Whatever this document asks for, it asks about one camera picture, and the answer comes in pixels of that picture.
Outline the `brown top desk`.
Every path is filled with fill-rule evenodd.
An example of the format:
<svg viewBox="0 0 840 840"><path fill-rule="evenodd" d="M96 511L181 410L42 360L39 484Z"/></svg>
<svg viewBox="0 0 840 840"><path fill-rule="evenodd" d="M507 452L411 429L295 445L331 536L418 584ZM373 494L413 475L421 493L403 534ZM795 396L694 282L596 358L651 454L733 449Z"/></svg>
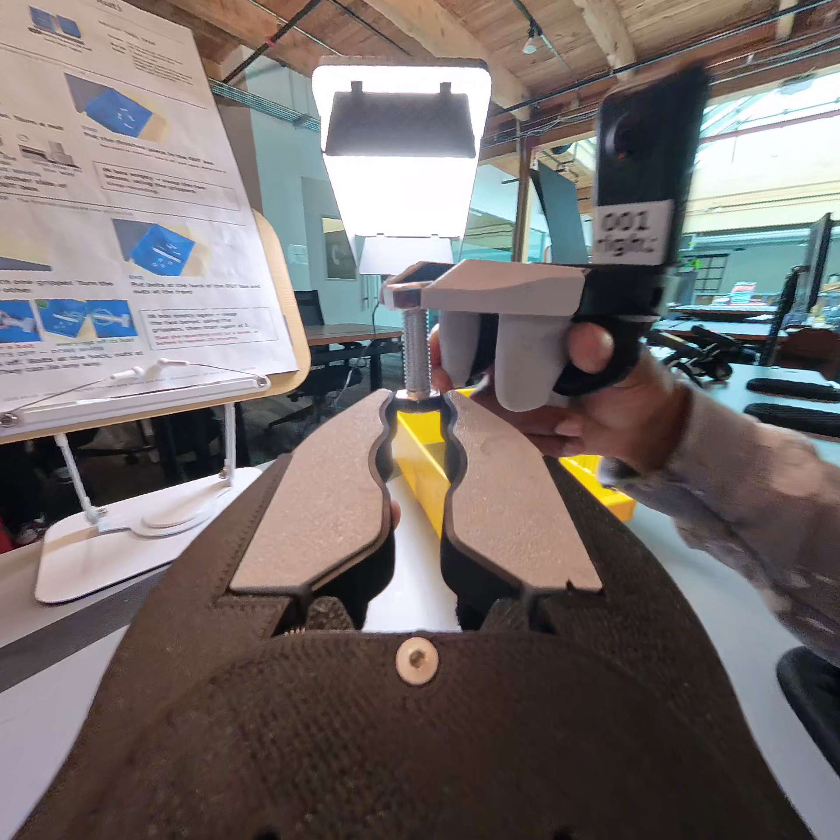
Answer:
<svg viewBox="0 0 840 840"><path fill-rule="evenodd" d="M382 387L382 356L403 351L403 331L367 324L306 325L312 370L332 362L367 360L372 392Z"/></svg>

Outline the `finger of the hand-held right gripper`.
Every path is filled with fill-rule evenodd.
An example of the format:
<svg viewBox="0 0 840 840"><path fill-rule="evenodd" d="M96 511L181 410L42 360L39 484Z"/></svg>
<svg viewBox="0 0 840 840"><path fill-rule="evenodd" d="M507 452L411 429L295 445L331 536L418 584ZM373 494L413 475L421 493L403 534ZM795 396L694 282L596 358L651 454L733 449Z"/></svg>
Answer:
<svg viewBox="0 0 840 840"><path fill-rule="evenodd" d="M465 259L421 294L425 308L507 316L572 316L585 271L554 264Z"/></svg>
<svg viewBox="0 0 840 840"><path fill-rule="evenodd" d="M411 266L405 268L401 273L395 276L390 276L381 288L381 304L387 308L390 301L390 292L397 286L418 286L423 289L428 288L432 283L439 279L443 274L454 267L453 264L444 262L416 262Z"/></svg>

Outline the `wooden document stand white base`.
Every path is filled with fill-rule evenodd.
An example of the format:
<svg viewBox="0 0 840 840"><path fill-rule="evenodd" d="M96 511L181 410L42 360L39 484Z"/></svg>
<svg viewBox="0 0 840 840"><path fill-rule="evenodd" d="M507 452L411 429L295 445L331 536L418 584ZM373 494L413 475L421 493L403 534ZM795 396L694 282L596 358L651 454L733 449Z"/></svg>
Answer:
<svg viewBox="0 0 840 840"><path fill-rule="evenodd" d="M75 602L170 564L217 516L259 477L237 467L236 405L261 396L284 395L310 371L311 354L285 256L272 226L254 212L262 247L285 320L297 369L250 373L225 369L222 377L185 388L129 394L124 386L159 374L196 371L197 364L164 359L113 373L2 412L2 443L51 436L69 469L81 512L47 529L40 543L34 598L55 606ZM224 463L216 474L161 490L94 504L72 454L68 434L91 427L160 419L176 408L224 410Z"/></svg>

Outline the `black monitor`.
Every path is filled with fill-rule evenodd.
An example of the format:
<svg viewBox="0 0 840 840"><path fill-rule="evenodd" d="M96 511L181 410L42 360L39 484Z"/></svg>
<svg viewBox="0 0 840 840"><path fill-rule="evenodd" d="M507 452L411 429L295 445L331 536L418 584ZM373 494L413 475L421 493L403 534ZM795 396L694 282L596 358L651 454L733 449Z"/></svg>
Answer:
<svg viewBox="0 0 840 840"><path fill-rule="evenodd" d="M805 310L814 308L823 288L826 262L831 247L834 221L830 213L823 215L812 226L806 248L807 280L805 285Z"/></svg>

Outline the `yellow plastic bin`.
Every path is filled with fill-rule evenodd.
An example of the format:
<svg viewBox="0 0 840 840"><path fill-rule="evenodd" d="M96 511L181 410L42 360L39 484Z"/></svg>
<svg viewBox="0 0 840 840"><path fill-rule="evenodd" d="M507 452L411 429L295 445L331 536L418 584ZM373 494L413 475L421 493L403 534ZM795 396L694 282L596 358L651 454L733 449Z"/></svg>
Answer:
<svg viewBox="0 0 840 840"><path fill-rule="evenodd" d="M445 498L449 480L445 474L445 442L440 415L398 413L392 441L392 456L424 510L437 536L443 532ZM634 518L636 501L625 493L604 486L597 473L601 457L578 455L561 458L561 465L621 522Z"/></svg>

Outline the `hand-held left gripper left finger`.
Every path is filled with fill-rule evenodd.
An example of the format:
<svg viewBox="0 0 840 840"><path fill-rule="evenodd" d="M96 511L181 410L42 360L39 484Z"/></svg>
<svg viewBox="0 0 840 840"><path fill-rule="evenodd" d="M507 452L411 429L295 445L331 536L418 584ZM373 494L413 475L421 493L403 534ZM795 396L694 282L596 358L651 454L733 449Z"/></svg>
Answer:
<svg viewBox="0 0 840 840"><path fill-rule="evenodd" d="M231 592L312 599L384 543L392 527L394 392L366 396L291 456Z"/></svg>

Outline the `grey door with dark window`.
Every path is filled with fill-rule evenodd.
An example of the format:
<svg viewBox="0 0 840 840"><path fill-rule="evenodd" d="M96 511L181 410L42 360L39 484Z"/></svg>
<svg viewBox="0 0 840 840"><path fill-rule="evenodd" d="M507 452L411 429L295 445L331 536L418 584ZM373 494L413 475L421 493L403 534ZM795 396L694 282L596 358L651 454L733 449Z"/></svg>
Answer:
<svg viewBox="0 0 840 840"><path fill-rule="evenodd" d="M301 178L310 284L358 279L354 252L328 181Z"/></svg>

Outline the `studio light panel on stand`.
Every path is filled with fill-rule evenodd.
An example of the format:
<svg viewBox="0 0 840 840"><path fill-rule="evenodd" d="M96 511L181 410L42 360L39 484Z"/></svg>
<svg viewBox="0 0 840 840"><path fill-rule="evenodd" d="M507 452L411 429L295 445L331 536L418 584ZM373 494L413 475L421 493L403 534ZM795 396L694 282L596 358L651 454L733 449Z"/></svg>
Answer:
<svg viewBox="0 0 840 840"><path fill-rule="evenodd" d="M358 274L450 266L463 238L491 75L475 58L321 59L320 146Z"/></svg>

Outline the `person's right hand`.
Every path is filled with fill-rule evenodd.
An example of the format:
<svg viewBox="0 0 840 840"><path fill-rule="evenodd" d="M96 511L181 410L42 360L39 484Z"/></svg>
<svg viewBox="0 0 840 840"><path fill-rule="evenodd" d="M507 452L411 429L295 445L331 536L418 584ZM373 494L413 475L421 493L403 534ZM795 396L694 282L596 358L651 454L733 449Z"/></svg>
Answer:
<svg viewBox="0 0 840 840"><path fill-rule="evenodd" d="M690 390L643 347L625 379L566 407L510 412L498 402L489 372L473 400L515 427L545 456L598 455L645 473L662 467L679 443Z"/></svg>

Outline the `person's right forearm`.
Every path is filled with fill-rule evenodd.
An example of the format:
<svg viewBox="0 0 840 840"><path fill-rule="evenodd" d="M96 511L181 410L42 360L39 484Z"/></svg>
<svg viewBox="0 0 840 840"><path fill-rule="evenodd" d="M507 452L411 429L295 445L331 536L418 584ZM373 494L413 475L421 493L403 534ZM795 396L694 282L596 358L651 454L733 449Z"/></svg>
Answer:
<svg viewBox="0 0 840 840"><path fill-rule="evenodd" d="M839 662L839 469L812 442L690 390L664 467L605 458L599 477L672 518L692 549L738 572L811 651Z"/></svg>

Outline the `black phone mount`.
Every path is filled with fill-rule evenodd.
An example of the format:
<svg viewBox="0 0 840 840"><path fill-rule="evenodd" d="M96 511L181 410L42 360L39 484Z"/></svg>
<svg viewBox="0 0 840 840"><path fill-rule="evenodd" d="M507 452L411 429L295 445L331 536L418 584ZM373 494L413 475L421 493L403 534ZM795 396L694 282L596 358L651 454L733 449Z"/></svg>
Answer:
<svg viewBox="0 0 840 840"><path fill-rule="evenodd" d="M699 339L683 339L672 333L651 329L646 334L647 346L667 351L661 364L697 386L726 382L732 376L732 367L723 358L723 348L717 344L703 344Z"/></svg>

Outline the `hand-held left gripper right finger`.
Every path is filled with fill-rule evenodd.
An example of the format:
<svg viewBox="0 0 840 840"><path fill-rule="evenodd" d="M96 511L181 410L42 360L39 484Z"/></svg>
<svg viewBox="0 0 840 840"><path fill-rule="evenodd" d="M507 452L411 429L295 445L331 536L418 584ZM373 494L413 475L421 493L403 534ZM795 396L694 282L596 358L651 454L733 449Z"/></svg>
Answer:
<svg viewBox="0 0 840 840"><path fill-rule="evenodd" d="M471 397L450 392L446 582L460 599L598 593L602 580L538 448Z"/></svg>

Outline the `dark top desk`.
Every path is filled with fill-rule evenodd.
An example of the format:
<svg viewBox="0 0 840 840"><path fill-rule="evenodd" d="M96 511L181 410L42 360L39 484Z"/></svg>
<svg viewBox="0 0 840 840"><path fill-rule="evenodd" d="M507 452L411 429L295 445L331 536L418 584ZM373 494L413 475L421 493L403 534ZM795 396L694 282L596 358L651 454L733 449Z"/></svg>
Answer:
<svg viewBox="0 0 840 840"><path fill-rule="evenodd" d="M746 304L669 305L663 320L709 322L770 322L777 307L763 302Z"/></svg>

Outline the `black office chair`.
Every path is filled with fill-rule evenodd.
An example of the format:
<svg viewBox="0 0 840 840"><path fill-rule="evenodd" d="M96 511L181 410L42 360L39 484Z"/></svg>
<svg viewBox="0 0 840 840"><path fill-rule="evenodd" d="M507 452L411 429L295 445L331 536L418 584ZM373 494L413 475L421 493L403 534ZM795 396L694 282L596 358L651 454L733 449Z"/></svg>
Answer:
<svg viewBox="0 0 840 840"><path fill-rule="evenodd" d="M295 297L303 325L308 328L324 327L319 293L316 290L301 290L295 292ZM333 360L330 343L312 345L310 353L308 376L297 390L289 394L292 402L296 403L302 397L306 397L310 400L310 405L271 421L266 426L267 432L279 425L300 422L308 417L314 417L314 420L318 421L330 395L340 398L350 386L362 383L363 375L359 363L364 364L363 358L357 358L356 362L350 359Z"/></svg>

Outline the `steel hex bolt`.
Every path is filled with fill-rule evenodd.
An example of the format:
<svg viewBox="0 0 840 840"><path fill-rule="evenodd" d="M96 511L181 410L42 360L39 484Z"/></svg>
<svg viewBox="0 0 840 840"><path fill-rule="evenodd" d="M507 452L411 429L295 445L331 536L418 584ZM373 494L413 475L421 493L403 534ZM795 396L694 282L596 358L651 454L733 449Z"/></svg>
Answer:
<svg viewBox="0 0 840 840"><path fill-rule="evenodd" d="M428 312L425 308L402 311L403 387L394 392L398 411L428 413L437 411L442 397L434 388L432 358L428 339Z"/></svg>

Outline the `printed instruction sheet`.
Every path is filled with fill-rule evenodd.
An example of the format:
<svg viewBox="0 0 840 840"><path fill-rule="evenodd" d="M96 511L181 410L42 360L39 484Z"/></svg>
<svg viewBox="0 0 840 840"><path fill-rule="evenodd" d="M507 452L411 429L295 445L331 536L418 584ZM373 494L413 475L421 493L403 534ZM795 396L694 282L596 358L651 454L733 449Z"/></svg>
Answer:
<svg viewBox="0 0 840 840"><path fill-rule="evenodd" d="M2 411L298 372L193 34L2 2Z"/></svg>

